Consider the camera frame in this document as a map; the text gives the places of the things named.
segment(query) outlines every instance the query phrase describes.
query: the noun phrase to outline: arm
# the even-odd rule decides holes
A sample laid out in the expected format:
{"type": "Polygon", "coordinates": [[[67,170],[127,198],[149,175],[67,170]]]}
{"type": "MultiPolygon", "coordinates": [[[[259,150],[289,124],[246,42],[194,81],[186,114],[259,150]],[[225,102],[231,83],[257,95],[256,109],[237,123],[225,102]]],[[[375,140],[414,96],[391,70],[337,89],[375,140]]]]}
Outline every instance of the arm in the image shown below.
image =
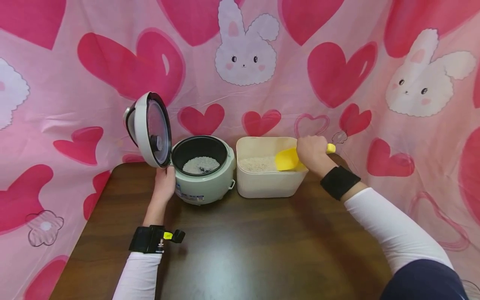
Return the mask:
{"type": "MultiPolygon", "coordinates": [[[[142,226],[163,225],[167,202],[175,191],[175,169],[158,169],[152,200],[142,226]]],[[[153,300],[162,254],[132,252],[123,268],[113,300],[153,300]]]]}
{"type": "MultiPolygon", "coordinates": [[[[300,160],[323,178],[338,165],[326,154],[326,140],[321,137],[299,139],[300,160]],[[311,153],[320,153],[312,157],[311,153]]],[[[443,248],[415,221],[362,182],[355,184],[341,198],[348,212],[380,243],[392,272],[419,259],[429,259],[453,269],[443,248]]]]}

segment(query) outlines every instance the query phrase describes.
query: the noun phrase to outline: wooden table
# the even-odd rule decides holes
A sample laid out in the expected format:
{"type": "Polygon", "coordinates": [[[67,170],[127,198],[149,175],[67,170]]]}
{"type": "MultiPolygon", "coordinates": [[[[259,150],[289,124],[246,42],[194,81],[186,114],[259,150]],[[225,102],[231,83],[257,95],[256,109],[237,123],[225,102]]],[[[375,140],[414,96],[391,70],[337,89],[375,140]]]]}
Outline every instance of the wooden table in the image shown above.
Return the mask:
{"type": "MultiPolygon", "coordinates": [[[[121,165],[111,176],[51,299],[111,299],[143,220],[155,170],[121,165]]],[[[157,299],[378,299],[390,271],[376,241],[309,174],[285,199],[224,199],[193,206],[173,198],[157,299]]]]}

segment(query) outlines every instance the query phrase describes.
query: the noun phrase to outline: hand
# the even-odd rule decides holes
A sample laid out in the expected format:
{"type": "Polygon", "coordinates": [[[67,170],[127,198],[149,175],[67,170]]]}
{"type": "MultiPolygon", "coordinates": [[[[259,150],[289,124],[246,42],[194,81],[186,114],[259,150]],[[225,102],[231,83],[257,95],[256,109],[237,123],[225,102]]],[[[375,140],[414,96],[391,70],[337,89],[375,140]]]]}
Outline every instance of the hand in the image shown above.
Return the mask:
{"type": "Polygon", "coordinates": [[[152,200],[148,205],[143,226],[163,225],[165,209],[170,198],[175,192],[175,168],[158,168],[155,175],[155,187],[152,200]]]}
{"type": "Polygon", "coordinates": [[[175,192],[175,168],[157,168],[152,201],[168,202],[175,192]]]}
{"type": "Polygon", "coordinates": [[[308,170],[323,178],[337,164],[326,154],[327,139],[323,136],[306,136],[297,140],[297,154],[308,170]]]}

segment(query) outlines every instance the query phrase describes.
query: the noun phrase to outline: uncooked rice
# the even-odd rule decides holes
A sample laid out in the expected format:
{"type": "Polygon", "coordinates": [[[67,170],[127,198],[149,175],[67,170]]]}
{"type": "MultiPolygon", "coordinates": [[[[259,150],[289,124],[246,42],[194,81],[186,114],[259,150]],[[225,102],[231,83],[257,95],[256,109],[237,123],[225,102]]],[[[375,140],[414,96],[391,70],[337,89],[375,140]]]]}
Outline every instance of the uncooked rice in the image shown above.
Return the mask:
{"type": "Polygon", "coordinates": [[[251,173],[277,172],[275,156],[251,157],[239,160],[240,168],[251,173]]]}
{"type": "Polygon", "coordinates": [[[215,170],[220,164],[211,157],[200,156],[193,158],[185,165],[183,165],[183,171],[190,174],[203,174],[215,170]]]}

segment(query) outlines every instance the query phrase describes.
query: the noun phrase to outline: white sleeve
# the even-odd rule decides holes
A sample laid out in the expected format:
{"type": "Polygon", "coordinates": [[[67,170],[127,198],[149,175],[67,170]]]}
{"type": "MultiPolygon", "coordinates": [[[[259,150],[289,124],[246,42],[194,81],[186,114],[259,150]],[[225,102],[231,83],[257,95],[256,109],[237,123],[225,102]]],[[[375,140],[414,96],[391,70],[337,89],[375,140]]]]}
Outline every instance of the white sleeve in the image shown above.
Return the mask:
{"type": "Polygon", "coordinates": [[[161,254],[130,253],[113,300],[154,300],[161,259],[161,254]]]}
{"type": "Polygon", "coordinates": [[[348,212],[380,243],[395,273],[418,259],[430,259],[452,268],[445,250],[395,205],[367,188],[345,202],[348,212]]]}

